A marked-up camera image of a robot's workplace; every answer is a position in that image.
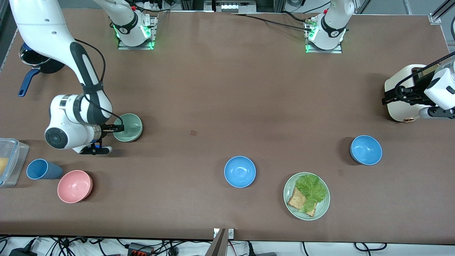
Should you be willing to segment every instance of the black pot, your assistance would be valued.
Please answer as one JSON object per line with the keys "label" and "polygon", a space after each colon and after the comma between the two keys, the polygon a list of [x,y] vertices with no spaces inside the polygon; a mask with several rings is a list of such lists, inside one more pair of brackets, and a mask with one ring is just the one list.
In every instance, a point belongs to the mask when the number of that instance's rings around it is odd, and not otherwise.
{"label": "black pot", "polygon": [[31,79],[42,72],[45,74],[52,74],[63,68],[64,64],[49,57],[43,56],[36,51],[29,48],[25,43],[19,50],[19,57],[23,63],[32,67],[25,75],[22,85],[20,86],[17,96],[24,97],[27,93]]}

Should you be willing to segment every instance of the tabletop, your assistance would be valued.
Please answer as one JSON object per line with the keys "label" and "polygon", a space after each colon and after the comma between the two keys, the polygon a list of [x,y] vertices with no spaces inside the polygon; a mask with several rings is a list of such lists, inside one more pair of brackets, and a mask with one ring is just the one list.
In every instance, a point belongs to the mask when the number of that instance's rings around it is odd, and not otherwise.
{"label": "tabletop", "polygon": [[[381,104],[385,80],[448,53],[426,16],[354,15],[343,53],[315,54],[305,53],[302,31],[205,12],[169,13],[154,50],[119,51],[103,10],[64,14],[75,38],[103,52],[114,112],[137,114],[144,130],[132,143],[109,135],[103,142],[114,151],[105,156],[48,146],[52,98],[81,88],[64,67],[35,76],[18,98],[29,70],[18,35],[0,73],[0,137],[30,150],[18,184],[0,191],[0,233],[211,239],[226,227],[237,240],[454,243],[455,124],[397,123]],[[261,17],[301,26],[284,14]],[[100,73],[99,56],[86,49]],[[377,165],[350,157],[362,134],[382,145]],[[257,168],[244,189],[223,175],[236,155]],[[87,171],[92,194],[63,203],[59,180],[25,175],[36,158]],[[330,190],[318,220],[299,220],[284,204],[284,184],[299,172]]]}

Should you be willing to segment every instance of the toast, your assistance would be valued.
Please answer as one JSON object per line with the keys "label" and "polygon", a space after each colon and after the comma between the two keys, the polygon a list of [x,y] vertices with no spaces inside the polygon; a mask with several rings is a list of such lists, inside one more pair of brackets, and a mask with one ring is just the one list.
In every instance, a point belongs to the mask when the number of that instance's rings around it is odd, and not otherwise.
{"label": "toast", "polygon": [[[294,187],[294,191],[292,192],[291,198],[289,198],[288,205],[299,210],[303,207],[306,200],[307,198],[297,189],[297,187]],[[311,212],[305,212],[305,214],[308,214],[310,217],[314,217],[314,213],[316,212],[316,204],[317,203],[314,204],[314,208]]]}

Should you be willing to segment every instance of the green bowl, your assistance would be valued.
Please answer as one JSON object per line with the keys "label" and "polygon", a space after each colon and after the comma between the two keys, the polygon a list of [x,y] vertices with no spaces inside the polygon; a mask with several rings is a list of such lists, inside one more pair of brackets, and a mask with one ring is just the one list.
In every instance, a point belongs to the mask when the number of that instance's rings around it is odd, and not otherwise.
{"label": "green bowl", "polygon": [[298,209],[288,205],[289,199],[291,198],[292,192],[294,191],[295,182],[300,178],[300,176],[305,176],[308,174],[313,174],[313,173],[298,173],[298,174],[295,174],[294,176],[292,176],[291,178],[289,178],[289,180],[284,185],[284,192],[283,192],[284,204],[286,205],[287,209],[292,213],[292,215],[294,215],[295,217],[297,217],[301,220],[317,220],[327,212],[327,210],[329,209],[329,204],[330,204],[329,188],[327,187],[326,183],[321,179],[321,177],[318,176],[318,178],[322,182],[322,185],[324,185],[325,189],[327,189],[327,194],[325,195],[324,199],[316,205],[316,212],[314,213],[314,217],[310,217],[308,214],[305,214],[303,212],[298,212]]}
{"label": "green bowl", "polygon": [[[120,117],[123,119],[125,130],[114,133],[114,137],[121,142],[130,142],[139,138],[142,133],[141,119],[135,114],[123,114]],[[117,118],[114,124],[121,124],[120,119]]]}

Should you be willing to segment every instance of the lettuce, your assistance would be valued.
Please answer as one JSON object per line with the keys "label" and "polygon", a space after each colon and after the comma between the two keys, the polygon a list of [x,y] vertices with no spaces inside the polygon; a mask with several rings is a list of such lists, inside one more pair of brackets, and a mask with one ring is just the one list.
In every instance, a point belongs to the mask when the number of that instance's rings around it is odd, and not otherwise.
{"label": "lettuce", "polygon": [[327,190],[319,177],[313,174],[300,176],[295,186],[307,198],[299,212],[311,212],[314,209],[314,204],[322,201],[327,194]]}

